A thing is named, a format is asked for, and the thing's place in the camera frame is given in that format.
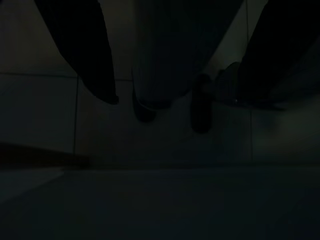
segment pant leg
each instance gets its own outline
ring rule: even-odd
[[[136,0],[138,47],[132,75],[140,103],[152,108],[190,90],[242,2]]]
[[[116,104],[111,49],[97,0],[35,0],[64,59],[99,99]]]
[[[264,100],[320,33],[319,3],[269,0],[238,70],[237,98]]]

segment tiled floor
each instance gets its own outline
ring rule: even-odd
[[[242,4],[204,72],[214,78],[218,70],[241,61],[266,2],[247,0]],[[116,82],[120,97],[117,106],[93,97],[81,80],[76,89],[76,78],[40,76],[75,73],[60,57],[33,1],[3,0],[0,18],[6,21],[0,21],[5,32],[0,38],[0,72],[38,76],[0,76],[0,141],[68,153],[75,144],[77,154],[91,156],[97,165],[210,165],[270,159],[288,162],[293,157],[294,161],[301,161],[302,157],[320,156],[316,148],[320,137],[317,97],[291,103],[285,112],[251,112],[214,104],[213,127],[204,135],[191,130],[190,95],[177,100],[171,109],[159,112],[153,124],[138,122],[130,81],[136,36],[133,2],[102,0],[101,7],[115,76],[126,79]]]

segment light-colored pants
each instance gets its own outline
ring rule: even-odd
[[[136,0],[137,99],[170,102],[189,91],[243,0]]]

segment shoe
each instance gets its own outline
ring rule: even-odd
[[[132,93],[133,110],[136,118],[142,123],[151,123],[157,116],[156,111],[151,111],[142,106],[137,100],[136,92],[133,90]]]
[[[201,89],[204,84],[209,83],[211,83],[210,77],[206,74],[201,74],[192,88],[190,105],[191,127],[198,134],[209,132],[212,126],[212,99]]]

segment black shoe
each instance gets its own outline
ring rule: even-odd
[[[136,92],[132,93],[133,110],[136,118],[142,123],[151,123],[157,116],[156,111],[151,111],[143,107],[137,100]]]
[[[201,87],[211,82],[206,74],[198,76],[192,89],[190,106],[191,127],[198,134],[209,132],[212,125],[212,99],[203,93]]]

